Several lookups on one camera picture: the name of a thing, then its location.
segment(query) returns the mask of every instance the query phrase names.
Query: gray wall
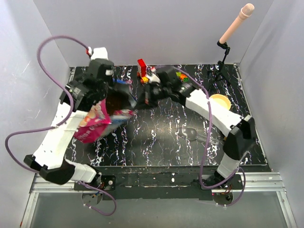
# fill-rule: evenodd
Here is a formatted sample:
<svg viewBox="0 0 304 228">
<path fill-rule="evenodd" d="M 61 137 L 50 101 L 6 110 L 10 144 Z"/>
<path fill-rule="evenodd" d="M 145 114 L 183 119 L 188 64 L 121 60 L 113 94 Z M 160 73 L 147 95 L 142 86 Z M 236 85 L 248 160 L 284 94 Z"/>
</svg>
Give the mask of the gray wall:
<svg viewBox="0 0 304 228">
<path fill-rule="evenodd" d="M 217 41 L 248 0 L 34 0 L 52 35 L 106 47 L 116 65 L 216 63 Z M 255 12 L 230 38 L 227 63 L 240 62 L 273 0 L 251 0 Z M 69 66 L 87 66 L 74 44 L 57 42 Z"/>
<path fill-rule="evenodd" d="M 304 227 L 304 2 L 275 0 L 240 65 L 270 166 L 279 171 Z"/>
<path fill-rule="evenodd" d="M 32 0 L 0 0 L 0 227 L 19 227 L 29 197 L 33 173 L 19 167 L 4 147 L 14 131 L 49 126 L 60 89 L 41 71 L 36 60 L 39 43 L 50 36 Z M 43 52 L 46 67 L 66 81 L 68 65 L 55 43 Z M 22 161 L 33 153 L 46 133 L 15 136 L 9 145 Z"/>
</svg>

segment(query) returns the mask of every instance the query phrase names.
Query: transparent utensil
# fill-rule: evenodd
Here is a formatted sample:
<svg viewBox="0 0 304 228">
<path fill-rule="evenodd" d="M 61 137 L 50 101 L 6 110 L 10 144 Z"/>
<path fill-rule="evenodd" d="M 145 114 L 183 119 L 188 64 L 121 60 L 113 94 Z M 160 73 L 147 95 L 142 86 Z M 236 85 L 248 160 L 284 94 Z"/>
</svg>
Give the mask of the transparent utensil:
<svg viewBox="0 0 304 228">
<path fill-rule="evenodd" d="M 176 130 L 176 134 L 181 138 L 188 139 L 189 141 L 197 140 L 197 141 L 204 142 L 204 143 L 207 141 L 207 136 L 206 135 L 198 134 L 197 131 L 193 128 L 179 127 Z M 214 145 L 218 145 L 219 140 L 214 139 L 214 138 L 210 138 L 209 143 L 214 144 Z"/>
</svg>

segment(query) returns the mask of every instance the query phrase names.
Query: gray floor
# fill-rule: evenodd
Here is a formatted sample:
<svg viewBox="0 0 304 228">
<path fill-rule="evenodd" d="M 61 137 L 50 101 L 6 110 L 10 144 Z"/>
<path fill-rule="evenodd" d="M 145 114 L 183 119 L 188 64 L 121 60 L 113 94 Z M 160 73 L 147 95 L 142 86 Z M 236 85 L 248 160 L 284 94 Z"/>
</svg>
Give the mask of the gray floor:
<svg viewBox="0 0 304 228">
<path fill-rule="evenodd" d="M 40 193 L 31 228 L 286 227 L 275 192 L 245 192 L 234 206 L 193 199 L 125 199 L 110 217 L 84 207 L 80 193 Z M 111 201 L 99 209 L 110 211 Z"/>
</svg>

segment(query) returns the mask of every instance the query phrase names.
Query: table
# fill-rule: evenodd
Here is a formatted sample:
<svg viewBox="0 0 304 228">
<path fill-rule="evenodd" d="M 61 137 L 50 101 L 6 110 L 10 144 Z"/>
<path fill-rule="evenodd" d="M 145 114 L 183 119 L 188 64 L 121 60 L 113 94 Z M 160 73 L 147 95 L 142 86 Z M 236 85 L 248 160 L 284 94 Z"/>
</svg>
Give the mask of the table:
<svg viewBox="0 0 304 228">
<path fill-rule="evenodd" d="M 176 67 L 194 76 L 207 87 L 212 81 L 207 71 L 214 65 L 177 65 Z M 86 71 L 86 67 L 76 67 L 75 75 Z M 121 80 L 132 80 L 132 94 L 138 97 L 142 85 L 136 76 L 137 66 L 118 66 L 115 73 Z M 212 94 L 226 95 L 231 101 L 231 111 L 246 116 L 249 108 L 242 84 L 234 65 L 225 65 L 223 74 L 231 82 L 217 82 Z M 191 127 L 204 133 L 208 121 L 182 105 L 165 99 L 159 107 L 141 110 L 127 124 L 95 143 L 83 144 L 73 138 L 66 151 L 66 158 L 73 162 L 89 163 L 94 166 L 197 166 L 200 165 L 204 143 L 187 141 L 175 135 L 178 127 Z M 211 137 L 222 139 L 217 127 L 212 127 Z M 223 144 L 210 145 L 204 165 L 219 165 L 223 156 Z M 259 141 L 249 150 L 241 165 L 267 164 Z"/>
</svg>

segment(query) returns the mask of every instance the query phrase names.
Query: microphone head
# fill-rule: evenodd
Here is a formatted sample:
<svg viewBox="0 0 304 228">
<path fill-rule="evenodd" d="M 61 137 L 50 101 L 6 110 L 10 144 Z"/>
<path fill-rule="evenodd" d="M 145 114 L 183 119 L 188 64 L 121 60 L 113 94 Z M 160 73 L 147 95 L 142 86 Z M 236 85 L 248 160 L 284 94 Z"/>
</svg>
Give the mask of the microphone head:
<svg viewBox="0 0 304 228">
<path fill-rule="evenodd" d="M 250 17 L 252 12 L 254 11 L 255 6 L 252 5 L 251 3 L 246 4 L 240 11 L 239 17 L 243 20 L 246 18 Z"/>
</svg>

